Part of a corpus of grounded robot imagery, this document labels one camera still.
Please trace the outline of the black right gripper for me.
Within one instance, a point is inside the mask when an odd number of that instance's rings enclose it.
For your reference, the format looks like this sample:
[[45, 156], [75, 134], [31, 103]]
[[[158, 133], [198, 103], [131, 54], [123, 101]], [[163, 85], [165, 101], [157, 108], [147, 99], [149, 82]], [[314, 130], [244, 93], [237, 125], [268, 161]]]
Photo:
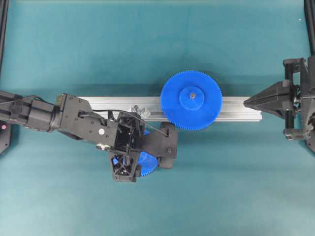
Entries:
[[[296, 115], [300, 112], [300, 86], [293, 82], [293, 75], [302, 71], [302, 65], [305, 62], [304, 58], [285, 59], [283, 61], [285, 77], [283, 81], [276, 82], [260, 93], [248, 98], [244, 101], [247, 108], [262, 111], [280, 117], [285, 120], [285, 129], [283, 134], [290, 140], [306, 141], [307, 131], [304, 128], [296, 129], [294, 127]], [[267, 98], [288, 95], [286, 102], [271, 102], [256, 104], [254, 102], [265, 100]]]

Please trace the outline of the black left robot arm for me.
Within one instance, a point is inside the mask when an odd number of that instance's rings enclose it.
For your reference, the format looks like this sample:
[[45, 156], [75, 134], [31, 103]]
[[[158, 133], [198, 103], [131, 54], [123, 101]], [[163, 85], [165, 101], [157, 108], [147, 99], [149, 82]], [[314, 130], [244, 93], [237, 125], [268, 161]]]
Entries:
[[61, 94], [55, 104], [36, 95], [21, 95], [1, 91], [0, 119], [29, 129], [58, 131], [72, 139], [95, 145], [108, 152], [114, 181], [136, 182], [143, 175], [140, 154], [145, 152], [157, 161], [157, 166], [172, 169], [177, 157], [178, 132], [175, 125], [162, 122], [159, 129], [145, 134], [145, 122], [140, 115], [118, 110], [106, 110], [107, 118], [93, 110], [87, 100]]

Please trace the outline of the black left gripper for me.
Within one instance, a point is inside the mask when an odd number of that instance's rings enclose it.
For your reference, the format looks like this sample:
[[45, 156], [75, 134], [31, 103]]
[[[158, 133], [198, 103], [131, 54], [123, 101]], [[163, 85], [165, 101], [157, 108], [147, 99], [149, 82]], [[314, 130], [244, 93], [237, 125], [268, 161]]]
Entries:
[[[136, 178], [141, 175], [141, 167], [138, 165], [140, 157], [138, 141], [144, 136], [145, 126], [136, 113], [119, 112], [116, 121], [118, 131], [115, 145], [108, 152], [112, 177], [114, 181], [136, 182]], [[160, 128], [174, 130], [175, 125], [162, 122]], [[172, 169], [173, 164], [173, 158], [158, 158], [159, 168]]]

